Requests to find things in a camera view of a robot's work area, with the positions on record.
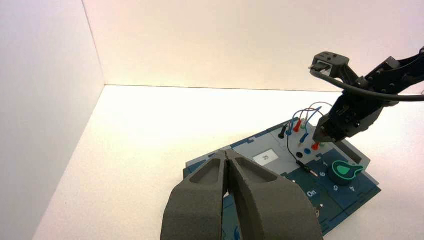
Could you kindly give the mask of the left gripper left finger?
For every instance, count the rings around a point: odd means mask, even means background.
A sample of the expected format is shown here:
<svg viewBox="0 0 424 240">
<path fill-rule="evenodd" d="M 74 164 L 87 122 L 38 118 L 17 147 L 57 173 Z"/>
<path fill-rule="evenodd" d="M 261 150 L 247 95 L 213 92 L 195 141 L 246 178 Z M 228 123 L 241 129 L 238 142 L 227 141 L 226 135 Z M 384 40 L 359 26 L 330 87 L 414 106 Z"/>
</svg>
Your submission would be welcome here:
<svg viewBox="0 0 424 240">
<path fill-rule="evenodd" d="M 227 161 L 226 152 L 218 151 L 171 191 L 162 219 L 162 240 L 222 238 Z"/>
</svg>

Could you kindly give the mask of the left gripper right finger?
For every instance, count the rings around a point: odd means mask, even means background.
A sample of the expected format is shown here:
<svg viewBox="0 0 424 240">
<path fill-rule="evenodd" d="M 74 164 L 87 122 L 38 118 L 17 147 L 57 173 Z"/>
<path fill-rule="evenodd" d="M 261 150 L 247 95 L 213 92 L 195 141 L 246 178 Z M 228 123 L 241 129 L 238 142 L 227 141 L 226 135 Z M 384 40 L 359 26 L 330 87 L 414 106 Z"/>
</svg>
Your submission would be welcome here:
<svg viewBox="0 0 424 240">
<path fill-rule="evenodd" d="M 323 239 L 316 209 L 298 184 L 233 150 L 227 157 L 242 239 Z"/>
</svg>

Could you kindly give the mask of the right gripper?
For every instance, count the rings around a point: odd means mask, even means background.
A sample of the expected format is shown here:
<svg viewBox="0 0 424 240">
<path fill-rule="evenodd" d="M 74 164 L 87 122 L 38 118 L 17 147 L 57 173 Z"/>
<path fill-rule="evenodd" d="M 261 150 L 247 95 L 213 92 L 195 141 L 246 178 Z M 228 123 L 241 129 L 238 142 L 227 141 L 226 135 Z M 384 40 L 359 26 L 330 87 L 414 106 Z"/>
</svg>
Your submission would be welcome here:
<svg viewBox="0 0 424 240">
<path fill-rule="evenodd" d="M 384 104 L 383 100 L 344 90 L 329 114 L 319 119 L 312 138 L 335 143 L 364 132 L 377 120 Z"/>
</svg>

